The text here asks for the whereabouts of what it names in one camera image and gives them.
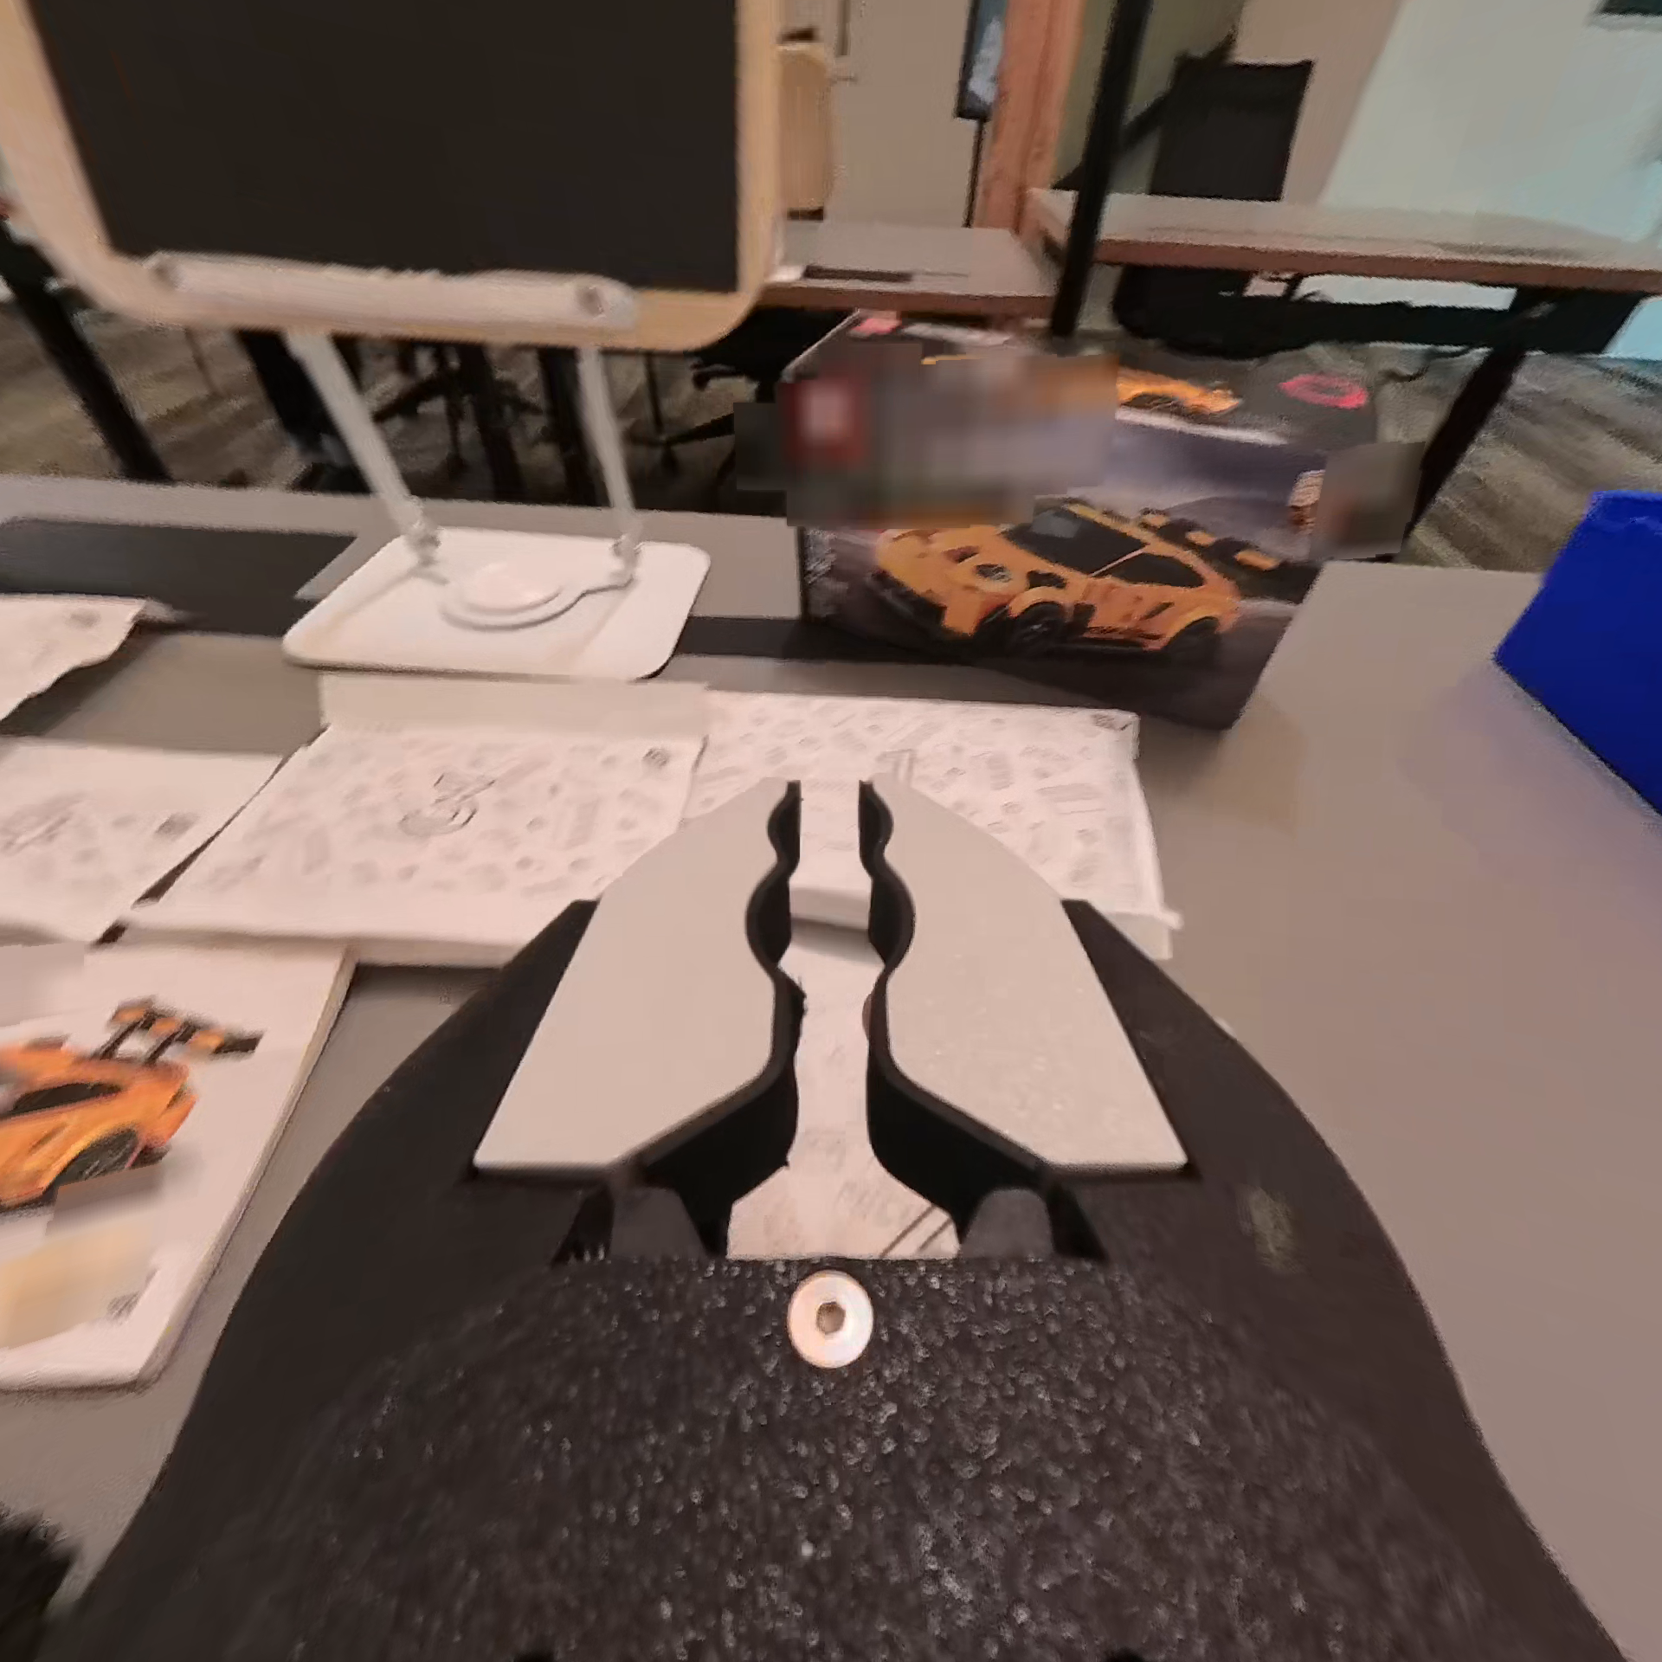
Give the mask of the black desk mat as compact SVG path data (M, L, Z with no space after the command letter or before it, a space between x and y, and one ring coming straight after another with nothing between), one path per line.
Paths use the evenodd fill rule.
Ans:
M278 639L311 607L302 587L351 540L290 527L165 527L10 516L3 592L151 602L165 628Z

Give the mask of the white book stand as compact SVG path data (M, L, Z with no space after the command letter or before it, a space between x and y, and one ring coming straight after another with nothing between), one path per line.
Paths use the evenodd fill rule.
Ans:
M274 330L393 536L288 658L656 674L709 557L632 508L608 349L688 352L780 258L777 3L3 3L3 154L96 303ZM441 527L338 340L571 347L602 530Z

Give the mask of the white brick-print paper bag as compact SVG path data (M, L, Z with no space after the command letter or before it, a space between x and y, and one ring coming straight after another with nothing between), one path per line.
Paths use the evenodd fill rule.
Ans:
M783 970L806 1005L797 1134L783 1171L731 1207L729 1258L953 1258L958 1233L876 1158L864 1005L882 960L855 929L797 925Z
M321 691L325 730L130 929L503 963L680 829L711 725L697 683Z
M3 720L59 679L106 662L143 615L143 600L89 592L3 597Z
M212 841L278 763L3 739L3 937L98 940Z
M797 779L793 918L862 929L855 789L893 778L1001 840L1056 896L1092 903L1143 956L1167 960L1177 912L1165 898L1135 752L1138 720L1125 711L709 691L709 735L683 817L709 813L759 779Z

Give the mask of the toy car instruction booklet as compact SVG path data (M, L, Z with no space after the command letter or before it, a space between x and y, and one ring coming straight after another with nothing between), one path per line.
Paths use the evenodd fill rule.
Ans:
M341 1012L317 944L3 946L3 1392L151 1380Z

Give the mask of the toy car set box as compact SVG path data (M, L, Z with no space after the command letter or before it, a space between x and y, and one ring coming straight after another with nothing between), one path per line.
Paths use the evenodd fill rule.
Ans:
M1378 383L1313 349L991 334L855 313L738 419L797 530L799 609L1227 730L1330 561L1401 552L1420 482Z

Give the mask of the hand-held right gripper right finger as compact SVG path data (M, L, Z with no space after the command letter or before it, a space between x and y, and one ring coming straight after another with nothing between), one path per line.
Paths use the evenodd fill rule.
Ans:
M1074 1234L1078 1187L1170 1178L1187 1151L1111 988L1087 903L896 778L859 789L864 1127L886 1175L979 1234Z

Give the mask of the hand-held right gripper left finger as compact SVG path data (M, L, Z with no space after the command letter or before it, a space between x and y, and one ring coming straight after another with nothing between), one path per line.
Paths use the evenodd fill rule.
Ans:
M797 860L799 785L762 779L605 889L473 1148L481 1196L673 1209L729 1252L797 1138Z

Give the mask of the blue storage bin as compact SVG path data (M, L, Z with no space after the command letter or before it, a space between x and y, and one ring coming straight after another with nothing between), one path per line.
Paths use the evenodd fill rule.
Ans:
M1597 492L1494 667L1659 807L1659 495Z

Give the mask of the black office chair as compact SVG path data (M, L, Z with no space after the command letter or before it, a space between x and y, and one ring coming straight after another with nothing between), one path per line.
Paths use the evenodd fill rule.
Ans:
M1278 201L1313 58L1184 53L1160 104L1149 198Z

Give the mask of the wooden top office table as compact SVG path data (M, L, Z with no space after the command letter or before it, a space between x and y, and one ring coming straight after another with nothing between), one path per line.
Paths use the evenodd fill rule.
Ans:
M1507 290L1494 304L1317 303L1230 297L1208 303L1190 349L1265 356L1313 344L1423 344L1477 352L1477 365L1420 453L1416 527L1532 352L1597 352L1659 300L1659 249L1484 211L1340 208L1289 201L1027 188L1018 234L1061 263L1083 249L1129 270L1221 270L1239 279L1394 279Z
M791 217L759 308L1046 323L1050 276L1009 228Z

